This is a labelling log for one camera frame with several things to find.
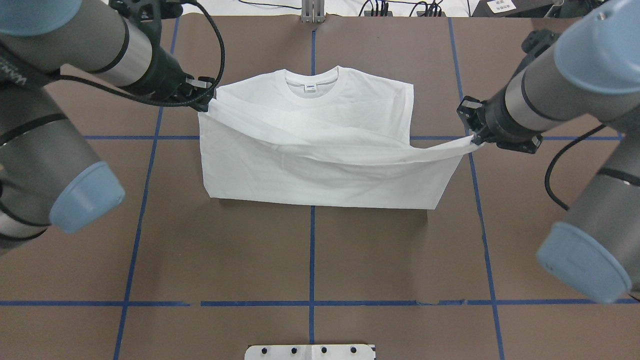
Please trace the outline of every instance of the white surface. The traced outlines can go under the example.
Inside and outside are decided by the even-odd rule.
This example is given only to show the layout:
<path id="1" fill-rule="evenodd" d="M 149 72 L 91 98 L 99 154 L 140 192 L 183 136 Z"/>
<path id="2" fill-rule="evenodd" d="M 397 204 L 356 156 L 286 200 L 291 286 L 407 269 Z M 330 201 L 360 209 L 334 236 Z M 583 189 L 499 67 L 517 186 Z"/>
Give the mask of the white surface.
<path id="1" fill-rule="evenodd" d="M 516 6 L 513 4 L 511 0 L 493 0 L 488 1 L 487 5 L 489 5 L 489 9 L 493 11 L 493 13 L 503 13 L 511 10 L 515 10 Z"/>
<path id="2" fill-rule="evenodd" d="M 374 345 L 254 345 L 244 353 L 244 360 L 375 360 Z"/>
<path id="3" fill-rule="evenodd" d="M 469 0 L 471 5 L 471 13 L 474 12 L 479 0 Z M 300 15 L 300 10 L 288 8 L 274 8 L 273 6 L 248 5 L 238 2 L 237 0 L 200 0 L 211 15 L 283 15 L 296 14 Z M 300 7 L 301 0 L 255 0 L 256 3 L 284 4 Z M 341 16 L 357 16 L 364 0 L 326 0 L 324 2 L 324 11 L 326 13 L 337 14 Z M 442 10 L 448 17 L 467 17 L 467 1 L 466 0 L 443 0 L 440 4 Z M 389 3 L 389 10 L 394 16 L 408 16 L 413 5 Z M 424 5 L 420 5 L 416 10 L 423 11 Z M 199 12 L 195 6 L 184 5 L 184 12 Z"/>
<path id="4" fill-rule="evenodd" d="M 220 87 L 198 114 L 205 188 L 222 199 L 435 209 L 478 147 L 471 136 L 412 147 L 412 110 L 413 85 L 342 67 Z"/>

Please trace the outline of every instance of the white label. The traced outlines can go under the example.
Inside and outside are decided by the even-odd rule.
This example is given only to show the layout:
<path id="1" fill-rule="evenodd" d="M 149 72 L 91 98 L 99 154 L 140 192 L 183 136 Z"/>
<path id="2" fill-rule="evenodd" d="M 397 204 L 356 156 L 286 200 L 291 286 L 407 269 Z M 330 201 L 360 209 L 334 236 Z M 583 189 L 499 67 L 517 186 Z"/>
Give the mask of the white label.
<path id="1" fill-rule="evenodd" d="M 489 9 L 491 9 L 493 13 L 508 12 L 516 8 L 511 0 L 493 0 L 487 1 L 486 4 L 489 5 Z"/>
<path id="2" fill-rule="evenodd" d="M 305 84 L 305 92 L 316 92 L 316 84 Z"/>

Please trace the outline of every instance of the shirt neckline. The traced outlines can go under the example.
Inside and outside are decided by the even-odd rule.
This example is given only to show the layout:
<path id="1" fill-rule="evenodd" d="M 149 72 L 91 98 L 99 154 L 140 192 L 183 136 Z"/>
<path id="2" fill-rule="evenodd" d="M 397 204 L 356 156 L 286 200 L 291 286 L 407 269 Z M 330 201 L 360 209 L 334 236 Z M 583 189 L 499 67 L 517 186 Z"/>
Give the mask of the shirt neckline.
<path id="1" fill-rule="evenodd" d="M 345 68 L 336 66 L 333 69 L 326 71 L 322 74 L 318 75 L 300 75 L 295 72 L 288 71 L 286 69 L 282 69 L 276 71 L 277 76 L 277 84 L 282 95 L 286 97 L 289 101 L 300 104 L 300 105 L 316 105 L 322 104 L 331 101 L 333 98 L 338 96 L 338 94 L 342 91 L 342 87 L 345 82 Z M 331 81 L 335 79 L 335 85 L 331 88 L 326 94 L 319 97 L 312 98 L 304 98 L 297 96 L 291 89 L 289 85 L 287 85 L 287 80 L 294 81 L 297 83 L 322 83 L 324 81 Z"/>

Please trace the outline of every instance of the clothing label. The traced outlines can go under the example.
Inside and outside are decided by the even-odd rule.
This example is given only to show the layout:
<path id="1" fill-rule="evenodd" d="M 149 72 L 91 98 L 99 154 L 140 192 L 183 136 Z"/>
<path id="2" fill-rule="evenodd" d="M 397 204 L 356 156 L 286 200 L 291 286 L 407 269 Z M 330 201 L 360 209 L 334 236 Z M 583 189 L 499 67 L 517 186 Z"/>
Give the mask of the clothing label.
<path id="1" fill-rule="evenodd" d="M 316 92 L 316 84 L 305 84 L 305 92 Z"/>
<path id="2" fill-rule="evenodd" d="M 491 9 L 493 13 L 503 13 L 516 9 L 516 6 L 511 0 L 493 0 L 487 1 L 486 4 L 489 5 L 489 9 Z"/>

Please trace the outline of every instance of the white bracket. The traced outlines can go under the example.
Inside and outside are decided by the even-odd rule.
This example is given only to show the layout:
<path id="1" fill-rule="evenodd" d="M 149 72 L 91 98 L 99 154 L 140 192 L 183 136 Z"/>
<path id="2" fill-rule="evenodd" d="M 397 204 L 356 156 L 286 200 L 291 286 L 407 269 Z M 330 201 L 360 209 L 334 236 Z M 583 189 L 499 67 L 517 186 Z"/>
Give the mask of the white bracket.
<path id="1" fill-rule="evenodd" d="M 254 345 L 244 360 L 376 360 L 374 345 Z"/>
<path id="2" fill-rule="evenodd" d="M 302 0 L 302 22 L 324 22 L 324 0 Z"/>

